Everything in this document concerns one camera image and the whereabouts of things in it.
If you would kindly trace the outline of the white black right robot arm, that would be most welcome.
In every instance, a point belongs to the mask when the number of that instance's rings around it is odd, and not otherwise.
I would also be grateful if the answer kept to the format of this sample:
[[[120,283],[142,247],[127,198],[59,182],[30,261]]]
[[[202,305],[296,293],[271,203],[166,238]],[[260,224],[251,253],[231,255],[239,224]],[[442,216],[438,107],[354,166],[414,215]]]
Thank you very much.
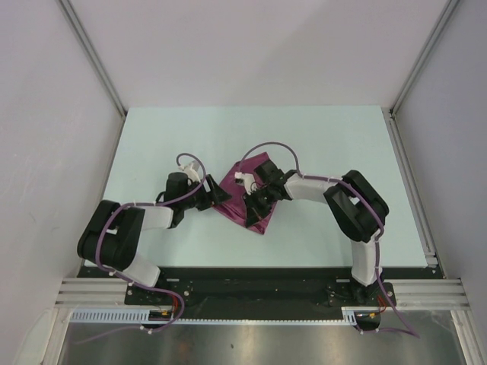
[[[309,176],[297,170],[287,173],[271,160],[261,163],[254,173],[234,174],[245,188],[245,227],[252,227],[271,214],[280,201],[307,200],[326,204],[340,230],[351,240],[351,295],[360,305],[368,305],[383,287],[378,240],[384,234],[390,213],[387,203],[357,170],[341,178]]]

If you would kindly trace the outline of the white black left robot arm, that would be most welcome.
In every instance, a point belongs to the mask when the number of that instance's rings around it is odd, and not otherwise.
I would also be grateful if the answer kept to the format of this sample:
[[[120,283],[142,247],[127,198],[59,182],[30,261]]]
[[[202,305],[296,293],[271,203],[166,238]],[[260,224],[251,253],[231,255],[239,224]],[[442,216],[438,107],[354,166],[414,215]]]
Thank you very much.
[[[145,299],[153,304],[161,303],[167,298],[168,286],[159,280],[159,267],[137,253],[141,232],[175,228],[187,210],[204,211],[230,199],[231,195],[211,175],[201,184],[188,173],[171,173],[165,190],[154,203],[124,208],[118,202],[101,201],[78,241],[77,254],[142,285]]]

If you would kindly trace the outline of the purple cloth napkin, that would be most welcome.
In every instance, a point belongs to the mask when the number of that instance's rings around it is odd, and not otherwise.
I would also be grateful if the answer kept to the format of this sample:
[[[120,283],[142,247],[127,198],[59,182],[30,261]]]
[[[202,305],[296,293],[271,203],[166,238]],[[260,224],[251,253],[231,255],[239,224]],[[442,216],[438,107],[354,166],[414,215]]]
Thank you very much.
[[[259,188],[263,186],[263,181],[256,175],[254,170],[268,159],[269,155],[266,152],[262,152],[244,160],[241,167],[242,173],[251,173],[253,175],[256,185]],[[219,186],[226,191],[226,193],[231,195],[231,199],[222,205],[215,206],[215,210],[237,225],[245,227],[246,206],[244,204],[243,195],[246,190],[243,186],[236,184],[234,181],[234,174],[237,172],[239,163],[240,162],[237,161],[219,183]]]

